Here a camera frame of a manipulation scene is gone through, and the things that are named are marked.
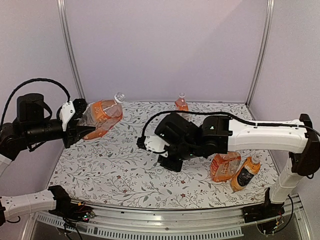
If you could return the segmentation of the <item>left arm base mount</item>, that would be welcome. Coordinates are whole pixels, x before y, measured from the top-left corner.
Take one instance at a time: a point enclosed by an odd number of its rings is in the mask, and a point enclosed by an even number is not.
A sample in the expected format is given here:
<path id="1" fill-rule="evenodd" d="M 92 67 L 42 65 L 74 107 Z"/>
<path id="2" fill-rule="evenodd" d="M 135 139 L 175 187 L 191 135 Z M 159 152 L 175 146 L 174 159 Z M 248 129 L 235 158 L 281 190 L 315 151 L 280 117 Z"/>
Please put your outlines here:
<path id="1" fill-rule="evenodd" d="M 89 219 L 95 216 L 93 208 L 86 205 L 84 201 L 72 203 L 71 197 L 60 185 L 50 186 L 49 191 L 53 194 L 55 200 L 55 209 L 48 212 L 73 222 L 89 222 Z"/>

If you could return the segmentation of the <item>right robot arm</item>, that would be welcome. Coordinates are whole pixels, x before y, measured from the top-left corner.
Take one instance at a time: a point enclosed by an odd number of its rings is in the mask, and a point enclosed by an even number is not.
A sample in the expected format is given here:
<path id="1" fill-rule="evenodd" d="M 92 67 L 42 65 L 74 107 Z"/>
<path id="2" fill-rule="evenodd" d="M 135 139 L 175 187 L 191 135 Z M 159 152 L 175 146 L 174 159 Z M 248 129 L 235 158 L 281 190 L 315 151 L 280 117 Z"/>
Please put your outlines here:
<path id="1" fill-rule="evenodd" d="M 161 113 L 163 119 L 154 134 L 141 133 L 140 149 L 157 154 L 161 166 L 179 172 L 184 160 L 207 158 L 241 150 L 274 150 L 288 152 L 285 168 L 278 180 L 266 191 L 259 206 L 262 218 L 278 210 L 303 177 L 320 168 L 320 134 L 307 114 L 290 121 L 247 121 L 229 112 L 206 112 L 196 125 L 183 117 L 181 110 Z"/>

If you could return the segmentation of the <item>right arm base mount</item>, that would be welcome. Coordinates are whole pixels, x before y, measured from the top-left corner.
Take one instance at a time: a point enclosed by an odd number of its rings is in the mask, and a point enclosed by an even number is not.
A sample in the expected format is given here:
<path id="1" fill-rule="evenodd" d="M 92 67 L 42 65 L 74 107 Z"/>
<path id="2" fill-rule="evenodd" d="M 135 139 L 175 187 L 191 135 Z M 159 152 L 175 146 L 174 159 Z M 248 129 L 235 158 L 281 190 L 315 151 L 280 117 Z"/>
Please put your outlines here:
<path id="1" fill-rule="evenodd" d="M 274 234 L 279 227 L 279 220 L 285 213 L 284 202 L 272 203 L 270 197 L 270 187 L 264 195 L 264 202 L 245 206 L 242 208 L 242 215 L 245 223 L 261 221 L 257 224 L 257 229 L 264 235 Z"/>

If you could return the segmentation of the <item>orange tea bottle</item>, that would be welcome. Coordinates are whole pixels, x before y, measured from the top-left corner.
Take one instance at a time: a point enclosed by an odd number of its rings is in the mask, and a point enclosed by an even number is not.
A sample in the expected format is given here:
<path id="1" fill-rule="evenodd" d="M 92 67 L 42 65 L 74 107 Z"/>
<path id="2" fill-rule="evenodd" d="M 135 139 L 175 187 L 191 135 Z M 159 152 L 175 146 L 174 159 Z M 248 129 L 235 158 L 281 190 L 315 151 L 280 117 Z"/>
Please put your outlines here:
<path id="1" fill-rule="evenodd" d="M 125 101 L 125 94 L 118 92 L 113 99 L 91 103 L 77 125 L 95 127 L 95 130 L 82 139 L 88 141 L 101 138 L 107 134 L 111 128 L 123 119 L 123 103 Z"/>
<path id="2" fill-rule="evenodd" d="M 183 111 L 183 112 L 179 112 L 178 114 L 180 116 L 182 116 L 184 119 L 186 119 L 187 121 L 189 121 L 190 120 L 190 115 L 187 113 L 189 111 L 189 107 L 188 107 L 188 104 L 186 102 L 185 96 L 186 96 L 185 93 L 183 93 L 183 92 L 179 93 L 179 97 L 174 102 L 174 104 L 175 104 L 175 109 L 177 111 Z"/>
<path id="3" fill-rule="evenodd" d="M 211 179 L 216 183 L 230 180 L 236 174 L 240 162 L 241 155 L 238 152 L 217 153 L 210 165 Z"/>

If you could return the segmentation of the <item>white bottle cap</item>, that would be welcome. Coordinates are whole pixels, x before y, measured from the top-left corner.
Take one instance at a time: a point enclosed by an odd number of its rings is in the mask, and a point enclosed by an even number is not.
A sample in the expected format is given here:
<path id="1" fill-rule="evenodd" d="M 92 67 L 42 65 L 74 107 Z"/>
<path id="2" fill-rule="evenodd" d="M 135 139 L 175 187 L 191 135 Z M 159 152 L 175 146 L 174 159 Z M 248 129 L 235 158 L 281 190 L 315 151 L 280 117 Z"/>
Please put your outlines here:
<path id="1" fill-rule="evenodd" d="M 164 172 L 163 168 L 159 168 L 155 171 L 158 175 L 161 175 Z"/>

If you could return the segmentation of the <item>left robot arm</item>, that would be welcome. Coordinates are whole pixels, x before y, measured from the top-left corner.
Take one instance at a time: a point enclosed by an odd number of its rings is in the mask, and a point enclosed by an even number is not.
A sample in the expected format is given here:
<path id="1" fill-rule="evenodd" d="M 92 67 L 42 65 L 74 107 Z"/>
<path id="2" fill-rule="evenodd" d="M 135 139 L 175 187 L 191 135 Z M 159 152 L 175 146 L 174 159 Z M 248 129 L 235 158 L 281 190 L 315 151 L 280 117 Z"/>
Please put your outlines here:
<path id="1" fill-rule="evenodd" d="M 71 100 L 66 87 L 53 79 L 26 80 L 18 85 L 8 98 L 12 99 L 20 88 L 35 82 L 47 82 L 58 86 L 64 91 L 67 101 L 57 110 L 56 118 L 52 118 L 53 112 L 45 103 L 42 94 L 28 93 L 17 98 L 14 121 L 4 122 L 4 115 L 0 120 L 2 173 L 24 150 L 33 152 L 43 144 L 55 140 L 62 140 L 67 149 L 96 129 L 94 126 L 78 124 L 88 107 L 86 100 L 83 98 Z M 48 211 L 70 222 L 88 222 L 94 216 L 93 209 L 84 202 L 72 203 L 71 197 L 60 185 L 53 185 L 36 193 L 0 198 L 1 224 L 40 211 Z"/>

